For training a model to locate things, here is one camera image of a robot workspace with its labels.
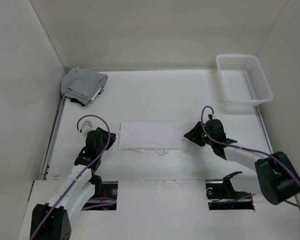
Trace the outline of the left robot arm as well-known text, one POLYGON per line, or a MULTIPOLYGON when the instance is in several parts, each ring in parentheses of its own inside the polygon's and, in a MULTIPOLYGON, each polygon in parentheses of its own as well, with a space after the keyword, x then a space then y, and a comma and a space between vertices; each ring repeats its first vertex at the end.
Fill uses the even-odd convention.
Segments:
POLYGON ((89 199, 102 195, 102 180, 95 172, 101 156, 116 141, 116 134, 98 127, 82 128, 85 146, 56 194, 45 204, 37 204, 31 216, 31 240, 68 240, 78 213, 89 199))

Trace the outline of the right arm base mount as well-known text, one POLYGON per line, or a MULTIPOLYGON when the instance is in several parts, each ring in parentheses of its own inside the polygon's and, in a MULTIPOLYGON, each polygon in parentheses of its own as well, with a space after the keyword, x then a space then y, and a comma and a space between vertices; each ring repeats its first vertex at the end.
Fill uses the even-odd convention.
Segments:
POLYGON ((241 174, 235 171, 223 177, 222 180, 206 180, 206 197, 210 211, 221 210, 255 210, 253 195, 245 191, 236 191, 231 179, 241 174))

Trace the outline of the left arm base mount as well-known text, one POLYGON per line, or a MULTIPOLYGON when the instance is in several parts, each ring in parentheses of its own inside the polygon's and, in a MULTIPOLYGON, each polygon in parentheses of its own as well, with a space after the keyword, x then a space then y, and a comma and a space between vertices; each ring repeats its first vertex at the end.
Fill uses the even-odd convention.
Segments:
POLYGON ((103 181, 98 175, 90 180, 95 186, 94 195, 85 203, 83 211, 115 211, 117 209, 118 181, 103 181))

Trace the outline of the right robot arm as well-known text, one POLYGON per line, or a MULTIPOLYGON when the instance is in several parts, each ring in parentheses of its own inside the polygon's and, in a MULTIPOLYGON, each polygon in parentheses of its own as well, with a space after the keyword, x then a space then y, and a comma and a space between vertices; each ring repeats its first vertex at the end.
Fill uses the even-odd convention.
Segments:
POLYGON ((221 189, 208 196, 209 199, 245 199, 249 195, 262 195, 270 204, 278 205, 300 194, 300 177, 288 156, 281 151, 269 154, 260 150, 240 146, 226 136, 224 126, 218 119, 199 121, 184 138, 204 147, 209 145, 213 153, 228 162, 235 162, 255 172, 255 176, 244 181, 244 187, 232 180, 239 174, 234 171, 223 178, 221 189))

